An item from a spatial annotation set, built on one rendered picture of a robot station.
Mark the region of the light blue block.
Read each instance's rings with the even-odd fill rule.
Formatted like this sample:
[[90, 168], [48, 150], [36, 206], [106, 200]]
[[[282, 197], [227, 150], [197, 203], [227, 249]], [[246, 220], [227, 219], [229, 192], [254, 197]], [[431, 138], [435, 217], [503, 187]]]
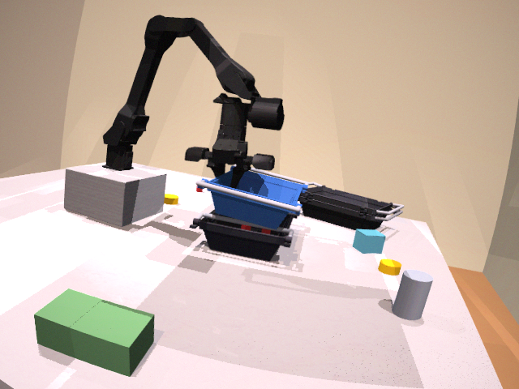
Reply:
[[382, 254], [385, 239], [378, 230], [356, 229], [352, 247], [362, 254]]

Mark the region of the green rectangular block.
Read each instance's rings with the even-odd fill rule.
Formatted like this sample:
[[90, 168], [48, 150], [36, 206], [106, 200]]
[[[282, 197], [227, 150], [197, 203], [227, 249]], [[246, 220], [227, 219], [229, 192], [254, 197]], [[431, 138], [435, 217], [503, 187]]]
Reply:
[[154, 318], [73, 289], [34, 314], [38, 344], [128, 377], [153, 344]]

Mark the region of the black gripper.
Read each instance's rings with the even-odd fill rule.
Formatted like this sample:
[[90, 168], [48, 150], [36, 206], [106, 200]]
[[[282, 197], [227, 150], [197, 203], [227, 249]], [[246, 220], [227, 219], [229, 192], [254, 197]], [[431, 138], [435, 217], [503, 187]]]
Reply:
[[[226, 139], [233, 139], [234, 134], [240, 135], [241, 141], [245, 141], [246, 138], [246, 127], [243, 126], [227, 126], [221, 125], [218, 130], [218, 134], [225, 133]], [[200, 160], [208, 160], [207, 167], [210, 167], [218, 177], [225, 173], [224, 163], [213, 163], [212, 152], [209, 151], [208, 147], [190, 147], [186, 150], [184, 160], [198, 162]], [[251, 169], [251, 165], [255, 169], [272, 170], [275, 165], [275, 157], [273, 155], [256, 153], [254, 156], [247, 156], [246, 159], [238, 158], [236, 161], [236, 167], [233, 167], [233, 176], [230, 187], [236, 189], [242, 175]]]

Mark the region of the yellow short cylinder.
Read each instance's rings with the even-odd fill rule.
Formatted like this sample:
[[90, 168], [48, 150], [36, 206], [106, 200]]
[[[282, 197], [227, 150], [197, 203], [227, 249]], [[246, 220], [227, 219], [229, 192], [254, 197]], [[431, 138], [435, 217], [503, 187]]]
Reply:
[[386, 275], [396, 276], [400, 273], [401, 263], [392, 259], [381, 259], [378, 270]]
[[175, 194], [165, 194], [164, 204], [178, 205], [178, 196]]

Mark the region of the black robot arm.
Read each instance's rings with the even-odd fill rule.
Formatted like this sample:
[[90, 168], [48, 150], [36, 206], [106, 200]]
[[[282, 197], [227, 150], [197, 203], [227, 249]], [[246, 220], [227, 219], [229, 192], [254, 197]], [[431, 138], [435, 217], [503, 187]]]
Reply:
[[[174, 18], [157, 15], [152, 17], [145, 29], [145, 49], [136, 71], [135, 79], [126, 104], [119, 110], [113, 125], [102, 136], [107, 144], [106, 164], [112, 170], [133, 169], [133, 145], [146, 131], [149, 116], [145, 115], [145, 103], [151, 91], [157, 68], [164, 52], [174, 40], [190, 36], [216, 70], [216, 76], [226, 92], [239, 97], [228, 97], [221, 93], [212, 102], [222, 104], [220, 124], [227, 126], [251, 126], [270, 130], [281, 130], [284, 109], [281, 98], [261, 97], [255, 88], [252, 73], [234, 61], [215, 40], [203, 22], [195, 18]], [[241, 98], [250, 100], [243, 103]], [[239, 137], [238, 137], [239, 136]], [[235, 165], [238, 158], [247, 158], [247, 142], [240, 135], [226, 139], [225, 133], [217, 135], [212, 146], [212, 162]]]

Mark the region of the grey cylinder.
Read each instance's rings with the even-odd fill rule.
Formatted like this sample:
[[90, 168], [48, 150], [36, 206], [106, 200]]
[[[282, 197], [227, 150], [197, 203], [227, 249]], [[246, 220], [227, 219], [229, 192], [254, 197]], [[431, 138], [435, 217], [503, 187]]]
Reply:
[[424, 271], [404, 270], [392, 307], [394, 315], [407, 320], [420, 319], [433, 280], [434, 278]]

